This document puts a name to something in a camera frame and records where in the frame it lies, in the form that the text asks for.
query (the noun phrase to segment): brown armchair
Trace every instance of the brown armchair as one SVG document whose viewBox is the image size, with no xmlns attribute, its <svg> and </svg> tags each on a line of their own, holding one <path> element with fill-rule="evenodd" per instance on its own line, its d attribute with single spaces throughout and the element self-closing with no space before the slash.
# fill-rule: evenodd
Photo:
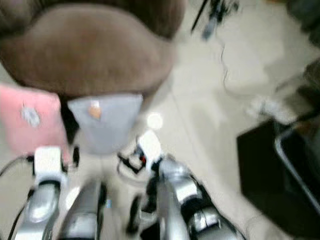
<svg viewBox="0 0 320 240">
<path fill-rule="evenodd" d="M 63 100 L 146 95 L 170 73 L 171 39 L 185 6 L 186 0 L 0 0 L 0 59 L 19 84 Z M 65 101 L 62 116 L 69 132 Z"/>
</svg>

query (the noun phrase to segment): black cable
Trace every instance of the black cable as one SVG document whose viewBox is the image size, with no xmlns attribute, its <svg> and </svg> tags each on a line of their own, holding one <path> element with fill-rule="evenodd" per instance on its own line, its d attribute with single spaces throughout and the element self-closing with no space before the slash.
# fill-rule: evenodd
<svg viewBox="0 0 320 240">
<path fill-rule="evenodd" d="M 226 49 L 226 43 L 225 41 L 218 35 L 217 31 L 215 31 L 215 38 L 217 40 L 217 42 L 219 43 L 220 47 L 221 47 L 221 54 L 220 54 L 220 63 L 222 65 L 222 70 L 223 70 L 223 79 L 222 79 L 222 84 L 223 84 L 223 89 L 225 91 L 225 93 L 227 95 L 229 95 L 230 97 L 239 100 L 239 99 L 243 99 L 243 98 L 252 98 L 255 97 L 255 94 L 251 94 L 251 93 L 238 93 L 238 92 L 234 92 L 228 89 L 227 87 L 227 80 L 228 80 L 228 75 L 229 75 L 229 68 L 225 62 L 225 49 Z"/>
<path fill-rule="evenodd" d="M 12 227 L 11 227 L 11 230 L 10 230 L 10 233 L 9 233 L 9 236 L 8 236 L 8 239 L 7 240 L 11 240 L 12 239 L 12 236 L 14 235 L 14 232 L 15 232 L 15 229 L 16 229 L 16 225 L 18 223 L 18 220 L 22 214 L 22 212 L 24 211 L 25 209 L 25 206 L 26 205 L 23 205 L 22 208 L 20 209 L 20 211 L 18 212 L 18 214 L 16 215 L 15 219 L 14 219 L 14 222 L 12 224 Z"/>
<path fill-rule="evenodd" d="M 2 177 L 2 175 L 9 169 L 11 168 L 13 165 L 17 164 L 18 162 L 22 162 L 26 160 L 25 156 L 18 156 L 17 158 L 11 160 L 7 165 L 5 165 L 2 170 L 0 171 L 0 177 Z"/>
<path fill-rule="evenodd" d="M 147 185 L 147 181 L 138 181 L 138 180 L 135 180 L 131 177 L 128 177 L 126 176 L 125 174 L 123 174 L 121 171 L 120 171 L 120 165 L 121 165 L 122 161 L 119 161 L 118 165 L 116 166 L 116 172 L 118 173 L 119 177 L 124 180 L 125 182 L 127 182 L 128 184 L 130 184 L 131 186 L 134 186 L 134 187 L 139 187 L 139 188 L 144 188 L 146 187 Z"/>
</svg>

